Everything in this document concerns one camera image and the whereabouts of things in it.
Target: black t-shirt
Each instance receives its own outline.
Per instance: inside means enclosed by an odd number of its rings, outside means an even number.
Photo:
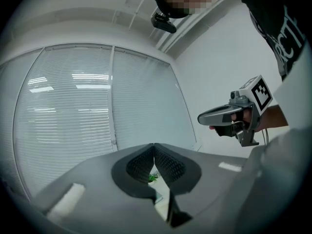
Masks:
[[[249,8],[252,22],[267,41],[285,78],[307,41],[307,0],[242,0]]]

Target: ceiling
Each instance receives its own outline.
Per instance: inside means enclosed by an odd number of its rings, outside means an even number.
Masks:
[[[221,2],[224,0],[216,0],[215,5]],[[112,27],[121,25],[129,31],[136,31],[156,48],[176,58],[181,53],[179,46],[185,49],[187,44],[176,43],[181,43],[181,38],[185,38],[190,29],[206,17],[213,6],[211,4],[200,14],[172,19],[177,33],[169,34],[155,29],[151,24],[151,16],[157,9],[154,0],[24,0],[7,24],[0,42],[3,46],[27,31],[48,24],[69,20],[97,20],[108,22]]]

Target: green object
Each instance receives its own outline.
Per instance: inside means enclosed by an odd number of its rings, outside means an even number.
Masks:
[[[150,175],[148,178],[148,182],[151,183],[153,181],[157,181],[156,176],[155,175]]]

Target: person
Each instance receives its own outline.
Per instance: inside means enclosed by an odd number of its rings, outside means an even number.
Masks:
[[[155,0],[161,12],[169,18],[184,18],[212,0]],[[273,50],[282,80],[292,70],[303,46],[307,42],[303,24],[305,12],[303,0],[242,0],[250,11],[251,20],[257,31]],[[251,111],[246,109],[243,120],[251,121]],[[256,130],[287,126],[280,107],[267,108]]]

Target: hand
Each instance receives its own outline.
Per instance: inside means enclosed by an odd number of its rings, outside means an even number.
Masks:
[[[236,114],[231,115],[232,121],[236,121]],[[245,109],[244,110],[244,116],[243,116],[243,121],[250,123],[252,120],[252,111],[251,109]],[[255,132],[259,132],[263,130],[265,127],[263,126],[263,122],[261,121],[259,127],[255,130]]]

